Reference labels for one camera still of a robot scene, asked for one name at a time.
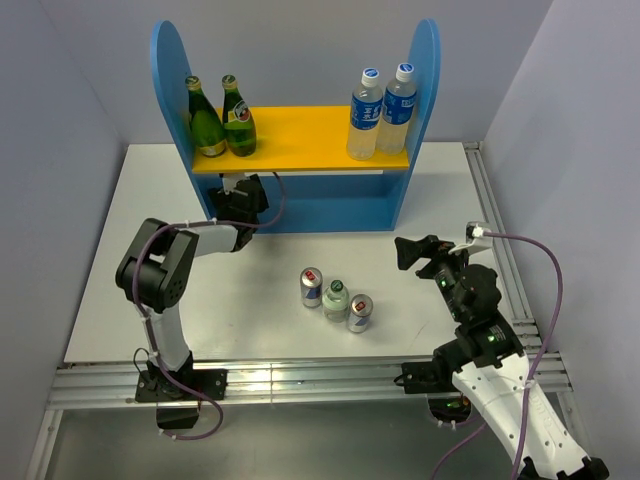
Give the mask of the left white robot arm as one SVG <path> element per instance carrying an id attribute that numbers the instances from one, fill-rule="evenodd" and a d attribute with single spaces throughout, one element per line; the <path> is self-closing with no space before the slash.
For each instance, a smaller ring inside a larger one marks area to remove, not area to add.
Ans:
<path id="1" fill-rule="evenodd" d="M 172 400 L 193 395 L 198 388 L 179 312 L 194 259 L 243 249 L 262 227 L 258 216 L 269 208 L 256 174 L 224 175 L 222 186 L 208 195 L 216 209 L 209 221 L 168 224 L 146 219 L 115 274 L 117 287 L 143 319 L 149 344 L 143 381 Z"/>

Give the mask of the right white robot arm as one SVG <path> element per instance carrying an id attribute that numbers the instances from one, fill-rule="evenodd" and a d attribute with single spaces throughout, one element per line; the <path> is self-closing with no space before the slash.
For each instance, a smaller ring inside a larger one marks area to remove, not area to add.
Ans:
<path id="1" fill-rule="evenodd" d="M 460 392 L 499 439 L 518 479 L 608 478 L 604 462 L 572 438 L 535 381 L 536 364 L 499 311 L 497 273 L 469 261 L 490 247 L 489 234 L 469 228 L 463 245 L 435 235 L 394 244 L 399 269 L 426 260 L 416 275 L 435 282 L 457 324 L 454 340 L 431 360 L 403 363 L 395 384 L 407 394 Z"/>

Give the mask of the clear glass bottle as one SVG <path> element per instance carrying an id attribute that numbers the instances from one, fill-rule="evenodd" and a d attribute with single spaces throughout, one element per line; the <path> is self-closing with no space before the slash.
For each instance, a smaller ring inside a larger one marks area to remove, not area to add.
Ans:
<path id="1" fill-rule="evenodd" d="M 349 291 L 344 283 L 335 279 L 324 290 L 322 295 L 322 309 L 324 316 L 331 322 L 344 322 L 349 310 Z"/>

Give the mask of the green Perrier bottle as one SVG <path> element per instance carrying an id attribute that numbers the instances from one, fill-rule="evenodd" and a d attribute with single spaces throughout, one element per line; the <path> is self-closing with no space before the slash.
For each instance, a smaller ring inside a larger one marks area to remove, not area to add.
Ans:
<path id="1" fill-rule="evenodd" d="M 222 123 L 227 146 L 238 157 L 250 156 L 257 147 L 257 132 L 249 106 L 239 92 L 234 75 L 225 75 L 221 84 L 224 89 Z"/>
<path id="2" fill-rule="evenodd" d="M 185 85 L 189 97 L 189 127 L 200 153 L 215 158 L 226 151 L 226 137 L 220 118 L 213 108 L 197 76 L 188 76 Z"/>

